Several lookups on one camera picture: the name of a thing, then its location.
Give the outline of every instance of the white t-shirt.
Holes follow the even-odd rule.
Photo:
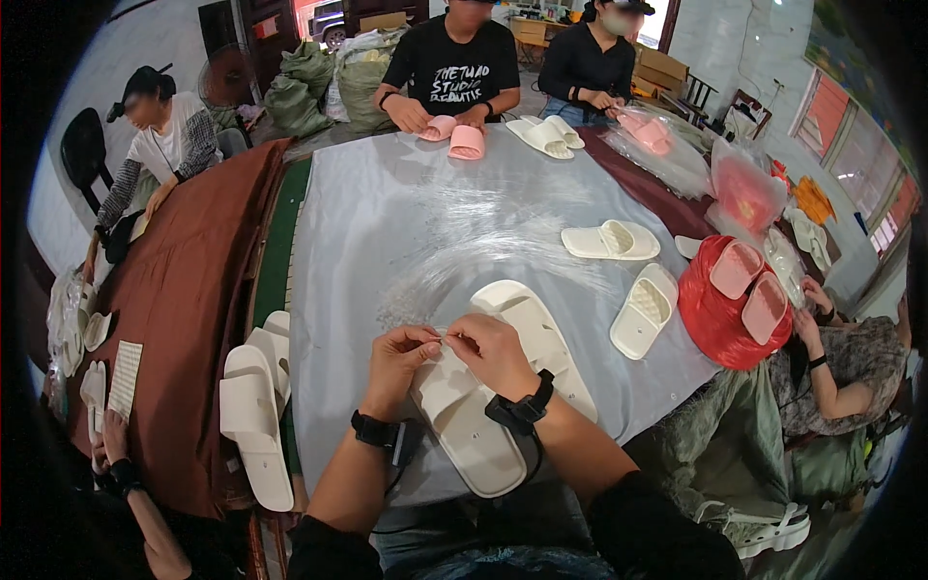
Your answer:
[[[171,119],[165,127],[164,135],[158,135],[150,127],[145,131],[139,131],[129,146],[129,154],[126,155],[128,159],[144,165],[159,183],[171,178],[190,151],[187,121],[197,112],[206,109],[203,101],[190,92],[177,93],[171,100]],[[213,154],[215,159],[210,165],[221,161],[222,155],[217,149]]]

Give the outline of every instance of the brown cloth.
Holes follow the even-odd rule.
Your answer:
[[[171,193],[103,283],[97,310],[114,313],[110,337],[68,383],[71,441],[89,455],[84,373],[104,361],[109,391],[119,341],[144,345],[129,456],[151,496],[187,514],[220,517],[233,482],[248,492],[244,469],[227,462],[236,455],[219,434],[217,386],[230,336],[242,331],[233,328],[238,294],[288,144],[236,155]]]
[[[602,127],[577,129],[593,161],[605,169],[629,196],[661,218],[671,236],[705,239],[718,233],[704,217],[715,200],[709,196],[703,196],[698,201],[678,198],[663,181],[623,157],[599,138],[606,131],[609,129]]]

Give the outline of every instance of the green cutting mat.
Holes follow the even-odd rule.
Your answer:
[[[290,311],[290,293],[293,278],[293,236],[297,219],[303,209],[306,184],[312,159],[296,161],[284,174],[277,194],[277,206],[267,231],[261,269],[258,271],[257,287],[254,291],[254,310],[251,324],[261,327],[267,316],[276,310]],[[284,459],[291,474],[302,475],[300,457],[296,450],[296,430],[293,428],[293,398],[284,409],[280,428],[283,433]]]

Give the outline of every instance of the face mask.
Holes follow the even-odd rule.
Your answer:
[[[602,17],[602,27],[609,31],[609,34],[616,36],[625,36],[631,29],[631,22],[612,12],[607,12]]]

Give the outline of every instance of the checkered sleeve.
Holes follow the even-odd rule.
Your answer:
[[[100,212],[97,214],[98,226],[109,230],[116,225],[122,217],[122,212],[125,212],[125,209],[132,203],[135,184],[138,183],[138,174],[141,170],[142,164],[138,161],[127,159],[122,162],[122,166],[116,172],[116,179],[113,180],[110,194],[103,201]]]
[[[183,177],[180,181],[186,181],[202,173],[209,166],[214,152],[219,148],[216,132],[213,129],[213,118],[206,109],[197,111],[187,120],[186,130],[190,151],[177,167],[177,173],[180,174],[178,177]]]

